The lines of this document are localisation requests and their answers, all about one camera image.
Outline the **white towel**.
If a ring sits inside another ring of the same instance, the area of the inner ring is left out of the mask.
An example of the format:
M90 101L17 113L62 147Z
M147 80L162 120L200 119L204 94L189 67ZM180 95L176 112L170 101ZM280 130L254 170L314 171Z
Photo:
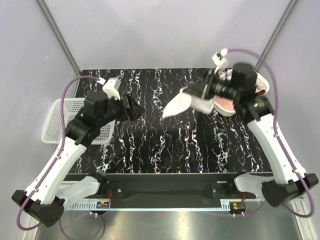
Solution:
M203 114L210 114L215 106L214 100L211 98L201 99L197 96L185 93L181 88L179 93L165 106L162 112L162 118L176 116L188 109L196 110Z

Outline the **pink towel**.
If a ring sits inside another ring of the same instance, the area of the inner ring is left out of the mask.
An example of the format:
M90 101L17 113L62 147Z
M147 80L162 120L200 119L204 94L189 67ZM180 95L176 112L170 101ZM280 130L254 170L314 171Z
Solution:
M236 110L234 109L234 104L232 100L222 98L219 96L214 96L213 103L213 108L224 117L232 117L236 114Z

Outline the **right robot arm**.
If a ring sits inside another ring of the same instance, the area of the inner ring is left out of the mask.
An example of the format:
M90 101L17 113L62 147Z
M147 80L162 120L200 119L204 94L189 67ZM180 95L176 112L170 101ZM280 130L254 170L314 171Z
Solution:
M283 149L285 144L278 141L281 131L274 122L276 113L268 99L256 92L256 80L253 66L240 62L233 66L230 80L221 80L208 69L182 92L201 101L214 96L233 101L236 113L258 140L273 176L240 173L227 185L228 195L236 199L248 192L263 196L271 206L278 207L306 193L319 180L314 173L306 172L289 149Z

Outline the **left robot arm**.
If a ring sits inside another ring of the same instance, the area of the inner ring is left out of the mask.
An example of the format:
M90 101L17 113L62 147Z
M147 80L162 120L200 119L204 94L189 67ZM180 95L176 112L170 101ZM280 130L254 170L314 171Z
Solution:
M137 121L145 112L131 95L128 107L119 96L103 91L93 92L68 124L62 125L62 138L44 169L25 190L16 190L12 200L46 227L52 227L66 208L87 198L103 198L108 193L108 180L102 173L92 173L64 188L59 186L77 159L101 134L101 129L113 121Z

